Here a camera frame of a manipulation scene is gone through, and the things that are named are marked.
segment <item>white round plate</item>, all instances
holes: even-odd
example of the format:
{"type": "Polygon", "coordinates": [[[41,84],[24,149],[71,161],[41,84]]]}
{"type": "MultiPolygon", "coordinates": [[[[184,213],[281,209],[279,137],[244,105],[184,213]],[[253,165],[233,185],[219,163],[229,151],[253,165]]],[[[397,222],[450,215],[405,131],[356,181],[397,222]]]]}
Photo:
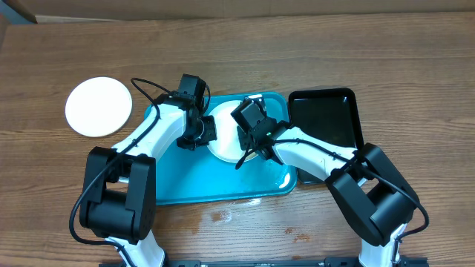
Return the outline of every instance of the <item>white round plate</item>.
{"type": "MultiPolygon", "coordinates": [[[[224,102],[209,113],[214,117],[217,140],[211,141],[208,148],[218,159],[225,162],[236,163],[244,156],[244,151],[240,149],[239,144],[238,124],[231,116],[231,112],[240,103],[240,100],[224,102]]],[[[256,153],[252,153],[248,155],[246,161],[254,159],[256,156],[256,153]]]]}
{"type": "Polygon", "coordinates": [[[116,79],[96,77],[78,85],[66,101],[66,120],[78,133],[98,137],[119,130],[132,112],[132,97],[116,79]]]}

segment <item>wooden table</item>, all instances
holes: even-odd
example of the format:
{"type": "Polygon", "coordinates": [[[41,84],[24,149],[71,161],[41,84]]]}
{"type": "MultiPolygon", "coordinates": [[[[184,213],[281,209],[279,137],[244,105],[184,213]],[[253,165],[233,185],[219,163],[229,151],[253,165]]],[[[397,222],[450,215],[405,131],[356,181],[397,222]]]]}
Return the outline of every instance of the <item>wooden table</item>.
{"type": "MultiPolygon", "coordinates": [[[[0,54],[0,266],[119,259],[68,231],[86,156],[140,124],[148,102],[131,77],[175,89],[182,73],[202,77],[214,95],[352,88],[365,140],[383,147],[430,214],[429,229],[408,237],[402,253],[432,266],[474,264],[475,13],[414,13],[9,26],[0,54]],[[124,129],[106,138],[80,136],[65,121],[68,94],[94,76],[124,82],[134,100],[124,129]]],[[[416,212],[409,228],[421,223],[416,212]]],[[[159,207],[153,230],[171,259],[318,259],[360,248],[321,186],[159,207]]]]}

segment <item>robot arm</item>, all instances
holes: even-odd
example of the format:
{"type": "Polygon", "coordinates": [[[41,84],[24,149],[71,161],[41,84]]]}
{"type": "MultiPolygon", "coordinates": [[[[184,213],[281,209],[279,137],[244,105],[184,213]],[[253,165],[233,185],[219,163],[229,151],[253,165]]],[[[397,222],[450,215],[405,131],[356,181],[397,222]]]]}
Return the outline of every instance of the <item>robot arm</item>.
{"type": "Polygon", "coordinates": [[[95,147],[88,155],[83,190],[160,116],[148,134],[99,177],[84,196],[79,212],[82,227],[122,245],[135,266],[161,266],[165,258],[151,232],[156,211],[156,160],[175,140],[179,147],[189,150],[216,140],[213,117],[203,116],[206,86],[199,77],[184,74],[178,90],[155,99],[158,115],[152,108],[129,137],[113,148],[95,147]],[[126,193],[107,188],[109,182],[120,179],[128,181],[126,193]]]}
{"type": "Polygon", "coordinates": [[[416,206],[382,183],[364,193],[360,186],[366,178],[374,178],[365,178],[364,170],[379,174],[416,201],[419,198],[380,148],[366,144],[356,151],[312,138],[288,122],[268,117],[265,101],[258,96],[244,99],[232,116],[243,131],[241,141],[250,140],[261,157],[301,168],[325,181],[346,221],[363,239],[360,264],[390,267],[398,260],[395,239],[416,206]]]}

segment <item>teal tray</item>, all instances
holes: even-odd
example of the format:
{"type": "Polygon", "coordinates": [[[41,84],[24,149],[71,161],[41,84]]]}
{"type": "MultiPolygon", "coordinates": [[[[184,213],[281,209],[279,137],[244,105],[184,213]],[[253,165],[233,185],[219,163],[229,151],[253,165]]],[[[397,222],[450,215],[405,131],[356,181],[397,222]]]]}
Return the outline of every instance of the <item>teal tray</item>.
{"type": "MultiPolygon", "coordinates": [[[[269,116],[278,121],[289,121],[286,100],[282,95],[261,94],[266,100],[269,116]]],[[[242,100],[249,95],[212,96],[208,112],[220,103],[242,100]]],[[[207,147],[188,151],[174,143],[157,163],[157,205],[276,196],[288,194],[296,183],[295,168],[272,160],[264,161],[257,156],[235,170],[234,163],[218,159],[207,147]]]]}

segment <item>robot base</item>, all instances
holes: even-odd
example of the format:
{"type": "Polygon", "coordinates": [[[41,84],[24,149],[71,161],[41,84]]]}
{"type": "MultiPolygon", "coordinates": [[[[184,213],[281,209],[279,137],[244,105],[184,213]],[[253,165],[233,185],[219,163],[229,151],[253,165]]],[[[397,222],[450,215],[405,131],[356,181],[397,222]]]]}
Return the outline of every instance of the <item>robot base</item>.
{"type": "MultiPolygon", "coordinates": [[[[125,263],[101,264],[99,267],[126,267],[125,263]]],[[[229,261],[200,262],[199,260],[170,260],[164,267],[361,267],[358,257],[328,257],[325,260],[270,260],[270,261],[229,261]]],[[[401,256],[396,267],[429,267],[427,258],[401,256]]]]}

